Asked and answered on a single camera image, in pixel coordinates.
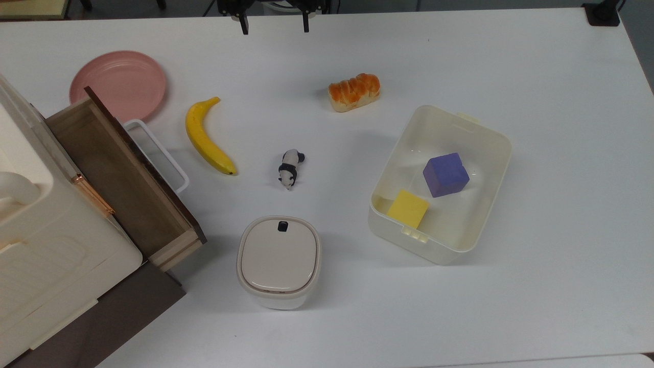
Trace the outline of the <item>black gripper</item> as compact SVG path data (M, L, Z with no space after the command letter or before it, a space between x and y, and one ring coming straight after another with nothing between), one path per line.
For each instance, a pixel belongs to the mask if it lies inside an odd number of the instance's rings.
M309 33L309 16L311 16L311 13L325 11L325 1L217 1L217 9L220 14L239 17L243 35L248 35L247 11L254 3L262 3L264 7L282 12L300 12L305 33Z

